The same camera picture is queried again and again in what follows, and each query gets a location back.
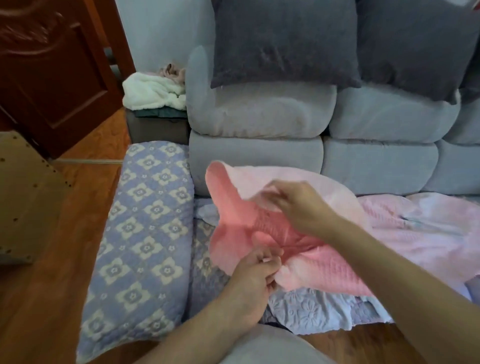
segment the dark green cloth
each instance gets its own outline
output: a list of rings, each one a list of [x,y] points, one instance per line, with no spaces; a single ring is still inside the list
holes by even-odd
[[[159,109],[133,110],[137,118],[188,119],[187,112],[165,106]]]

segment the person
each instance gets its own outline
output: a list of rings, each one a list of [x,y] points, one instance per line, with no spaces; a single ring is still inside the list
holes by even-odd
[[[480,363],[480,307],[337,215],[306,182],[272,185],[278,193],[265,197],[294,229],[345,258],[428,363]],[[257,324],[276,289],[282,253],[255,248],[219,297],[137,363],[332,363],[289,331]]]

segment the white fluffy fabric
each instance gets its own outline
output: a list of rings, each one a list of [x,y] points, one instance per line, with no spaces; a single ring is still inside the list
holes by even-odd
[[[166,77],[136,72],[123,82],[123,105],[130,110],[164,106],[186,110],[185,86]]]

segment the person's left hand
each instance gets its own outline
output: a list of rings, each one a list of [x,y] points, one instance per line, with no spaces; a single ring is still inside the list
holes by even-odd
[[[273,275],[280,269],[279,247],[254,248],[237,265],[218,297],[219,305],[234,318],[234,324],[247,332],[262,318],[268,298],[276,290]]]

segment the hand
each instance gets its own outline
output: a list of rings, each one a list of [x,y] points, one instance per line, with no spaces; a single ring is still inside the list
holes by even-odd
[[[225,309],[243,333],[262,318],[268,298],[276,290],[273,275],[282,266],[279,247],[253,249],[235,268],[230,281],[218,297],[218,307]]]
[[[307,182],[272,181],[278,193],[263,196],[276,205],[298,232],[328,241],[342,218]]]

